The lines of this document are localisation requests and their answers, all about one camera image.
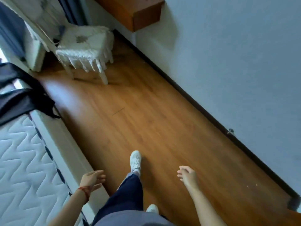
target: scratch on floor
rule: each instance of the scratch on floor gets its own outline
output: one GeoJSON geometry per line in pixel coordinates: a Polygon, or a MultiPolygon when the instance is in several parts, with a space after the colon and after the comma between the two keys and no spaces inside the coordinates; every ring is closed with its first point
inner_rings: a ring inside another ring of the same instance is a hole
{"type": "MultiPolygon", "coordinates": [[[[125,107],[123,107],[121,110],[123,110],[125,107]]],[[[116,113],[119,113],[121,110],[115,112],[112,116],[114,116],[116,113]]]]}

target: person's right arm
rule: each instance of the person's right arm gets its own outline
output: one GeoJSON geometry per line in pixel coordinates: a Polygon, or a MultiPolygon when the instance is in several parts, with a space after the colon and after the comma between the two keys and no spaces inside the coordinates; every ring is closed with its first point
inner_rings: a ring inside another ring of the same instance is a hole
{"type": "Polygon", "coordinates": [[[188,166],[180,166],[178,177],[186,186],[194,202],[202,226],[226,226],[222,218],[214,210],[209,200],[198,186],[196,172],[188,166]]]}

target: curtain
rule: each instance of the curtain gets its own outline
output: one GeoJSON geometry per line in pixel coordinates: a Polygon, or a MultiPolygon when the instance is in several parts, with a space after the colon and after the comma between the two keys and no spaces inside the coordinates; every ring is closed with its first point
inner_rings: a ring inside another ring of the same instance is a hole
{"type": "Polygon", "coordinates": [[[21,59],[25,57],[24,29],[24,21],[0,2],[0,35],[12,52],[21,59]]]}
{"type": "Polygon", "coordinates": [[[63,7],[66,17],[71,24],[87,25],[84,12],[79,0],[58,0],[63,7]]]}

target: baseboard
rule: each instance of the baseboard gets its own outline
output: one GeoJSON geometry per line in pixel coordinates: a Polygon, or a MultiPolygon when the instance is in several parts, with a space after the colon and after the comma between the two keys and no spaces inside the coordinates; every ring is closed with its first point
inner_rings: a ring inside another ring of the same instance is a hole
{"type": "Polygon", "coordinates": [[[242,142],[240,142],[232,134],[228,134],[228,130],[218,122],[208,111],[206,111],[199,103],[197,103],[188,93],[186,93],[174,80],[172,80],[165,72],[163,72],[156,64],[154,64],[145,54],[135,47],[127,38],[119,31],[113,30],[114,35],[122,39],[131,49],[134,50],[144,61],[146,61],[155,71],[159,73],[170,85],[172,85],[187,101],[189,101],[198,111],[200,111],[213,125],[215,125],[225,136],[227,136],[237,147],[239,147],[258,167],[260,167],[274,182],[276,182],[288,195],[291,196],[288,202],[288,209],[297,211],[301,203],[301,197],[278,175],[276,175],[267,165],[265,165],[253,152],[250,151],[242,142]]]}

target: gray shirt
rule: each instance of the gray shirt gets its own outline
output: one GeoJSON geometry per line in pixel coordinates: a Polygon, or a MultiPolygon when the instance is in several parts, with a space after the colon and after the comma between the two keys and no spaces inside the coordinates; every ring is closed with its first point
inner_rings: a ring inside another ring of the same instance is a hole
{"type": "Polygon", "coordinates": [[[95,226],[175,226],[156,213],[125,210],[111,213],[98,221],[95,226]]]}

